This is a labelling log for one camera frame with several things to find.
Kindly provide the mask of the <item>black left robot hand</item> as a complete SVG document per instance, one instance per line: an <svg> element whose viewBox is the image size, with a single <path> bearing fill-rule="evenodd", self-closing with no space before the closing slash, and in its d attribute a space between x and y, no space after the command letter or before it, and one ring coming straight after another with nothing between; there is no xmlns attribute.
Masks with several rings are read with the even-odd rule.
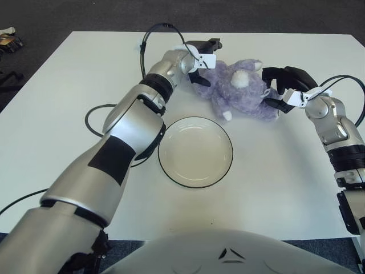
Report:
<svg viewBox="0 0 365 274"><path fill-rule="evenodd" d="M216 68L215 52L222 49L220 38L211 38L207 41L187 41L184 47L194 60L193 68L188 72L191 83L210 87L210 82L200 75L199 70Z"/></svg>

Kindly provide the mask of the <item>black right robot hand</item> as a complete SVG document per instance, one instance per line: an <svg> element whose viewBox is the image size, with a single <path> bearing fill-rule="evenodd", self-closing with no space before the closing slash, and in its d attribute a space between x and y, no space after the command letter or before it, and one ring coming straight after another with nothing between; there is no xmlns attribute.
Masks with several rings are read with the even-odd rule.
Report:
<svg viewBox="0 0 365 274"><path fill-rule="evenodd" d="M286 66L285 68L265 67L262 69L262 80L267 88L271 87L272 80L276 80L277 92L283 95L285 90L294 89L301 93L308 92L318 87L316 81L305 71L296 67ZM287 114L295 106L286 103L283 99L265 98L263 100L268 106Z"/></svg>

